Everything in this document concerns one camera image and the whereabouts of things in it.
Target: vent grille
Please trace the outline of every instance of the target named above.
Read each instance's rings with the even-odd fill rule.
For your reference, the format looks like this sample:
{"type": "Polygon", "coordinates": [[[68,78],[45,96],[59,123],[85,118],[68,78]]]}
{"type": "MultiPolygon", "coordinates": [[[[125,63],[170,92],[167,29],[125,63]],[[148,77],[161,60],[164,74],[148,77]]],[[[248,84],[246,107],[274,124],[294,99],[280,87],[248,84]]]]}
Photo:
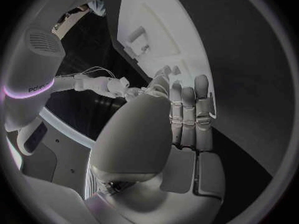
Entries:
{"type": "Polygon", "coordinates": [[[60,52],[57,41],[47,33],[32,31],[29,34],[29,41],[34,49],[51,53],[60,52]]]}

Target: wire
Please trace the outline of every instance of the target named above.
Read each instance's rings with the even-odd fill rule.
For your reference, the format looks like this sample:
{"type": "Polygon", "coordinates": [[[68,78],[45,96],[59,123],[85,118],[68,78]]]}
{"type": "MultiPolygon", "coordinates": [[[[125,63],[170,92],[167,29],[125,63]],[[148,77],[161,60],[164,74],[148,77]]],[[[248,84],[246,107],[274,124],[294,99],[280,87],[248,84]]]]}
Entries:
{"type": "Polygon", "coordinates": [[[72,73],[72,74],[68,74],[68,75],[60,75],[60,76],[56,76],[56,77],[69,77],[69,76],[75,76],[75,75],[79,75],[79,74],[90,74],[96,71],[106,71],[112,78],[116,79],[115,75],[108,69],[104,68],[104,67],[100,67],[100,66],[94,66],[91,68],[88,68],[87,70],[83,71],[83,72],[77,72],[77,73],[72,73]]]}

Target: glowing purple ring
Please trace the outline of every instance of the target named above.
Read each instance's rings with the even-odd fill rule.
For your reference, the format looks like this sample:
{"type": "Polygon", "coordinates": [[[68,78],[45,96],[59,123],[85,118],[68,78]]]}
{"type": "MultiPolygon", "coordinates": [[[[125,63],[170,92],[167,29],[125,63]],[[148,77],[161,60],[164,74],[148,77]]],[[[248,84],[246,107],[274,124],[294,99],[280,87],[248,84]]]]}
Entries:
{"type": "Polygon", "coordinates": [[[4,93],[7,96],[9,96],[13,99],[27,99],[27,98],[30,98],[30,97],[33,97],[33,96],[37,96],[40,93],[43,93],[43,92],[49,90],[53,85],[54,85],[54,79],[48,85],[46,85],[44,88],[42,88],[38,91],[29,93],[29,94],[16,94],[16,93],[13,93],[13,92],[9,91],[5,86],[4,86],[3,90],[4,90],[4,93]]]}

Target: black floor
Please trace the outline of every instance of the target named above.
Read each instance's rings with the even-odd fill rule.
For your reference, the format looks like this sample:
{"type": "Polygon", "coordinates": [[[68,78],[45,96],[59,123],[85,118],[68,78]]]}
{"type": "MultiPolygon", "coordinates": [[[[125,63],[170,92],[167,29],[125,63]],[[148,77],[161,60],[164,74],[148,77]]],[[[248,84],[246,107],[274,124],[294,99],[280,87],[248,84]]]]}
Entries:
{"type": "MultiPolygon", "coordinates": [[[[66,57],[58,74],[81,72],[93,66],[110,69],[132,86],[146,86],[145,80],[113,49],[105,18],[84,16],[63,38],[66,57]]],[[[47,107],[58,117],[91,139],[96,139],[106,122],[125,100],[110,99],[92,91],[53,94],[47,107]]],[[[226,196],[215,223],[231,220],[264,190],[271,176],[251,156],[226,136],[213,130],[214,150],[226,175],[226,196]]]]}

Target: white wire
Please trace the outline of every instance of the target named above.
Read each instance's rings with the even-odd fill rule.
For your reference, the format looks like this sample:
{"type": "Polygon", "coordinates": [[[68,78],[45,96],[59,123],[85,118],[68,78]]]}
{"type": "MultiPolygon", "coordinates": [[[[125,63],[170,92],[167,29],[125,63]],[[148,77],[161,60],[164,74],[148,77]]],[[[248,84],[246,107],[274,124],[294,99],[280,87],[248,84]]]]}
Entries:
{"type": "Polygon", "coordinates": [[[75,76],[75,75],[79,75],[79,74],[89,74],[89,73],[96,72],[96,71],[106,71],[112,78],[116,79],[115,75],[110,70],[108,70],[104,67],[100,67],[100,66],[94,66],[94,67],[88,68],[87,70],[85,70],[83,72],[77,72],[77,73],[72,73],[72,74],[68,74],[68,75],[60,75],[60,76],[56,76],[56,77],[69,77],[69,76],[75,76]]]}

